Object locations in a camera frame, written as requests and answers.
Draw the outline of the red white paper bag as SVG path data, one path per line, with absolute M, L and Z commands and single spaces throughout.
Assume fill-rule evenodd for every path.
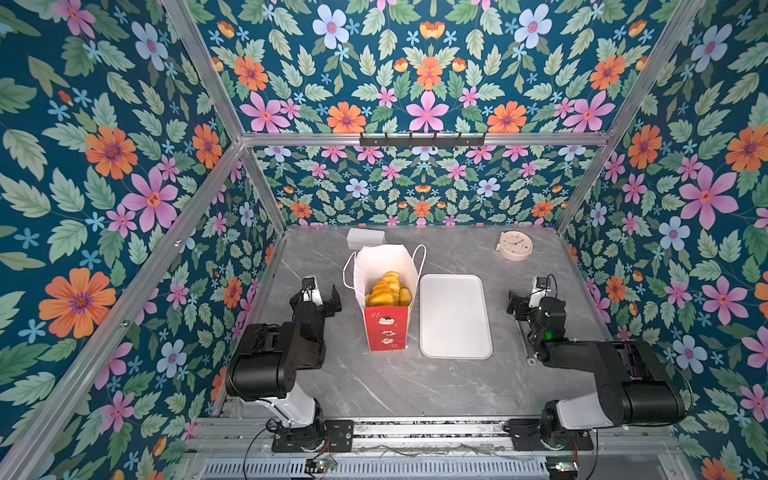
M 397 351 L 406 348 L 411 312 L 426 254 L 427 249 L 423 244 L 412 251 L 403 245 L 383 244 L 363 248 L 348 258 L 342 269 L 342 281 L 344 286 L 353 292 L 361 311 L 370 351 Z M 383 275 L 390 271 L 398 272 L 402 283 L 411 290 L 411 305 L 368 308 L 367 296 Z

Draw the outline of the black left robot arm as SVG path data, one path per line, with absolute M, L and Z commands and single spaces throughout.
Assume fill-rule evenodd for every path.
M 289 430 L 324 432 L 319 402 L 299 386 L 301 370 L 319 370 L 326 357 L 326 320 L 342 311 L 337 288 L 325 300 L 314 277 L 289 300 L 292 317 L 280 325 L 247 326 L 225 377 L 228 395 L 269 410 Z

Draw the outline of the metal tongs white tips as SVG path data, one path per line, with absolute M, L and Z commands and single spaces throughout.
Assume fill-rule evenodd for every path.
M 536 350 L 534 347 L 535 331 L 528 320 L 521 321 L 519 323 L 520 334 L 522 336 L 523 346 L 526 355 L 526 362 L 530 366 L 534 366 L 537 363 Z

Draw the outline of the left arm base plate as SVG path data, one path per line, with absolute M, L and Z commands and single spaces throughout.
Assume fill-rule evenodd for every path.
M 271 446 L 273 453 L 348 453 L 352 450 L 355 423 L 324 420 L 320 424 L 286 429 L 280 427 Z

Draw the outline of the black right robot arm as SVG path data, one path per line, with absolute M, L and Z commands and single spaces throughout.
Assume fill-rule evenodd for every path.
M 570 340 L 566 303 L 544 291 L 527 297 L 511 292 L 507 313 L 520 329 L 533 364 L 592 375 L 594 391 L 551 400 L 540 419 L 526 426 L 549 448 L 575 446 L 591 430 L 666 427 L 688 416 L 688 408 L 653 349 L 644 341 Z

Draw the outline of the long twisted bread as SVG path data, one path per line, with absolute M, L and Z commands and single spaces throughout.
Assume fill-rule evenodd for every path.
M 368 308 L 380 306 L 408 307 L 413 301 L 413 294 L 401 280 L 398 272 L 390 271 L 376 283 L 370 295 L 367 296 Z

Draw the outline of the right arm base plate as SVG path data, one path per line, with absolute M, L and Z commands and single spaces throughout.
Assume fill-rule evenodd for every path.
M 503 425 L 516 451 L 593 451 L 595 445 L 588 430 L 562 430 L 557 424 L 540 420 L 509 419 Z

